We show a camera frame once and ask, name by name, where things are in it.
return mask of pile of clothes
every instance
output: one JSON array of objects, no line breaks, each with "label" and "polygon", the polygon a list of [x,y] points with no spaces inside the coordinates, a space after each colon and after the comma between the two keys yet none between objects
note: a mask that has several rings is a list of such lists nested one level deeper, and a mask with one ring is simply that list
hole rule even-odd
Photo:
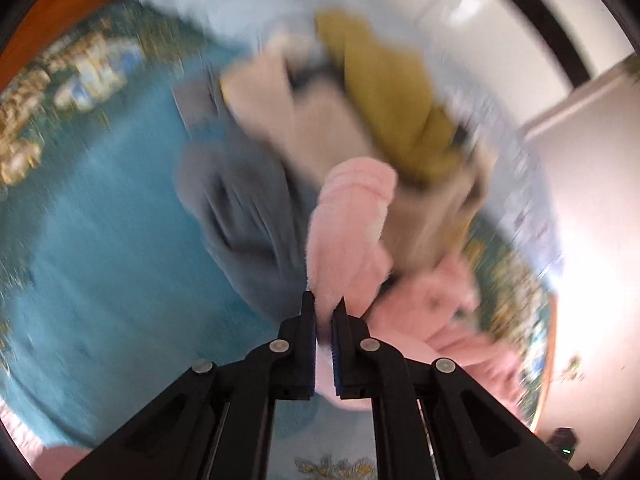
[{"label": "pile of clothes", "polygon": [[518,415],[518,355],[456,320],[479,305],[461,250],[494,157],[437,102],[420,55],[337,9],[316,29],[328,65],[310,68],[303,39],[277,37],[208,74],[227,135],[184,153],[181,202],[249,306],[281,321],[315,294],[316,387],[332,402],[370,406],[333,390],[328,327],[344,297],[373,337],[414,360],[453,359]]}]

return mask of yellow cloth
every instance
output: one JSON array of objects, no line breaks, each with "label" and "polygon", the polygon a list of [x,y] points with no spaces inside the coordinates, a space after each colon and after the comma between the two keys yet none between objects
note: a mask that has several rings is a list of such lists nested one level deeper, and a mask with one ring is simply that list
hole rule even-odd
[{"label": "yellow cloth", "polygon": [[451,144],[456,126],[434,105],[417,52],[379,43],[368,22],[340,10],[316,14],[316,30],[376,144],[405,180],[434,184],[460,168],[462,152]]}]

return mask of brown wood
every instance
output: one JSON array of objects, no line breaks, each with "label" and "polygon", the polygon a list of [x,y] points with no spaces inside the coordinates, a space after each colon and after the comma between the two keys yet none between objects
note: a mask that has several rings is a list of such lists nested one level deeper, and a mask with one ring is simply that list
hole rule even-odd
[{"label": "brown wood", "polygon": [[546,364],[545,370],[542,372],[542,384],[540,386],[540,396],[538,397],[538,406],[536,414],[533,416],[530,430],[535,434],[538,432],[538,422],[540,415],[545,407],[546,396],[549,394],[549,387],[553,380],[554,359],[556,357],[556,325],[558,324],[558,297],[554,294],[549,299],[549,333],[546,336]]},{"label": "brown wood", "polygon": [[0,90],[46,46],[111,0],[38,0],[0,56]]}]

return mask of wall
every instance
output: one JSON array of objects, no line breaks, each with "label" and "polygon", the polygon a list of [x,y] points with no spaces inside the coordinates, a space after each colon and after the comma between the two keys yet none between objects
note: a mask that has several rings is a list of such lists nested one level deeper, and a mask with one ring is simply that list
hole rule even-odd
[{"label": "wall", "polygon": [[[625,80],[532,141],[559,215],[565,274],[544,439],[575,428],[572,460],[603,472],[640,416],[640,84]],[[584,378],[560,371],[574,352]]]}]

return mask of metal rivet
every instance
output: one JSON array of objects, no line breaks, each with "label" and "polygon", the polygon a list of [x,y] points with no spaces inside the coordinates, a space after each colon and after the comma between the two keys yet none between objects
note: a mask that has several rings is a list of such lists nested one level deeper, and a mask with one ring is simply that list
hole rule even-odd
[{"label": "metal rivet", "polygon": [[453,370],[456,369],[456,364],[451,359],[447,359],[445,357],[436,361],[436,368],[443,374],[450,374]]},{"label": "metal rivet", "polygon": [[269,344],[269,348],[272,352],[276,352],[276,354],[282,354],[289,350],[289,341],[284,341],[284,339],[276,339],[271,341]]},{"label": "metal rivet", "polygon": [[372,337],[368,337],[360,342],[360,348],[365,352],[375,352],[380,348],[380,341],[373,339]]},{"label": "metal rivet", "polygon": [[208,374],[213,369],[213,363],[206,359],[198,359],[191,365],[191,370],[197,374]]}]

